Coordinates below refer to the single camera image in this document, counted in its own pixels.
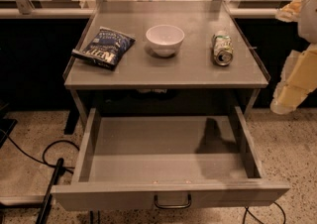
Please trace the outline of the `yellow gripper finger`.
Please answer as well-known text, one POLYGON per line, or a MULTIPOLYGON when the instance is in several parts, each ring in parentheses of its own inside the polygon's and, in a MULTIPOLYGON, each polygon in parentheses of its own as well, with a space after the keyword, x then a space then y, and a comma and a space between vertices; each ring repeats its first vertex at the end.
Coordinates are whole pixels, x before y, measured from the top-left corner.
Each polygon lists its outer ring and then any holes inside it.
POLYGON ((279 115, 293 112, 316 89, 317 45, 310 45, 302 53, 292 51, 280 74, 270 110, 279 115))
POLYGON ((292 0, 275 13, 275 18, 282 22, 299 22, 306 6, 306 0, 292 0))

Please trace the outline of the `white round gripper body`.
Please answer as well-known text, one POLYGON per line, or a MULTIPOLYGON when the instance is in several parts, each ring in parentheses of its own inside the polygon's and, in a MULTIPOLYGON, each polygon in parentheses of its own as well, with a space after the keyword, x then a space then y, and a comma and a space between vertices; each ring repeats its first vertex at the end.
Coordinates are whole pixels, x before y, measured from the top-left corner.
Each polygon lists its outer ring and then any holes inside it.
POLYGON ((298 20, 298 36, 317 43, 317 0, 303 0, 298 20))

